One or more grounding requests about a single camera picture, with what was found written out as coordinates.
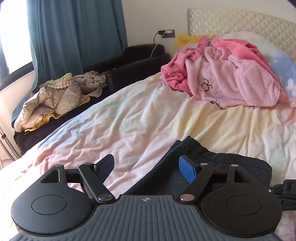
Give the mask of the pastel rainbow bed sheet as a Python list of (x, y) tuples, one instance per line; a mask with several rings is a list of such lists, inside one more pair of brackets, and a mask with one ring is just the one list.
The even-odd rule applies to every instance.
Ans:
[(1, 240), (18, 233), (14, 200), (54, 165), (75, 169), (112, 154), (115, 168), (105, 185), (118, 196), (188, 136), (215, 153), (267, 161), (272, 184), (295, 178), (295, 109), (289, 104), (221, 109), (172, 90), (156, 74), (91, 106), (1, 170)]

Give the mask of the beige quilted jacket pile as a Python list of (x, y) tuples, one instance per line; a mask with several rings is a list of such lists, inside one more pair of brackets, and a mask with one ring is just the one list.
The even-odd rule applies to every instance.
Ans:
[(105, 86), (105, 76), (96, 71), (76, 76), (67, 73), (59, 79), (49, 80), (25, 101), (14, 129), (19, 133), (36, 130), (51, 117), (59, 118), (85, 104), (91, 97), (100, 97)]

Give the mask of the pink fleece blanket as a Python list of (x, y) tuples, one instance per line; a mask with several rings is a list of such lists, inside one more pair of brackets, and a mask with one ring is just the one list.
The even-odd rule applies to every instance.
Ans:
[(161, 67), (166, 84), (220, 108), (269, 108), (287, 95), (259, 48), (240, 39), (199, 37)]

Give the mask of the black sofa chair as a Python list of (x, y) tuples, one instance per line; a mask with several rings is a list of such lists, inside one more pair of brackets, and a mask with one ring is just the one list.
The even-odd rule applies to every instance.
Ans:
[(119, 57), (86, 68), (83, 74), (66, 73), (42, 84), (25, 103), (14, 121), (14, 140), (26, 153), (66, 121), (111, 94), (154, 75), (168, 63), (162, 45), (128, 47)]

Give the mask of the pastel pillow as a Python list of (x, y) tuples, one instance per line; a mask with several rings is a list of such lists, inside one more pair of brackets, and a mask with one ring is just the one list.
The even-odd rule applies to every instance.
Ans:
[(241, 39), (256, 45), (265, 57), (269, 68), (280, 81), (288, 101), (295, 101), (295, 63), (287, 53), (259, 34), (247, 31), (232, 32), (222, 35), (221, 39)]

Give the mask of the yellow plush pillow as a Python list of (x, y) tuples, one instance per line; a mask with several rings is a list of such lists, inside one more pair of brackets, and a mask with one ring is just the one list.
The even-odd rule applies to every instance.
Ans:
[(173, 50), (175, 55), (179, 53), (186, 52), (188, 49), (197, 49), (201, 44), (205, 44), (206, 40), (208, 40), (208, 43), (206, 44), (206, 47), (209, 46), (210, 41), (217, 36), (210, 35), (210, 36), (189, 36), (185, 34), (177, 35), (177, 39), (174, 42)]

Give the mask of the teal curtain right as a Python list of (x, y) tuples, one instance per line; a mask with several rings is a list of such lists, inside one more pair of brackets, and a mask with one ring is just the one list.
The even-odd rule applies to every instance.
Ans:
[(27, 1), (30, 48), (38, 85), (83, 73), (127, 48), (121, 1)]

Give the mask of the white quilted headboard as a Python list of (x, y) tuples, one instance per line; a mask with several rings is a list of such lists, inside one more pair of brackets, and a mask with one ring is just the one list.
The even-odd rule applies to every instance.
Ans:
[(247, 31), (266, 38), (295, 61), (295, 23), (276, 16), (232, 8), (189, 8), (188, 34), (216, 35)]

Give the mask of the window with dark frame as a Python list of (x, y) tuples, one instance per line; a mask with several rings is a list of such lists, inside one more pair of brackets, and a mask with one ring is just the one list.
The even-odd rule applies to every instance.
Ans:
[(33, 69), (26, 1), (1, 1), (1, 88)]

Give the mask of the wall power outlet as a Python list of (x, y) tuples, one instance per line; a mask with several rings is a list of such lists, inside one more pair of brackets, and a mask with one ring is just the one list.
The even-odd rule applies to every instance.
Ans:
[(161, 38), (174, 38), (175, 37), (175, 30), (159, 30), (157, 32)]

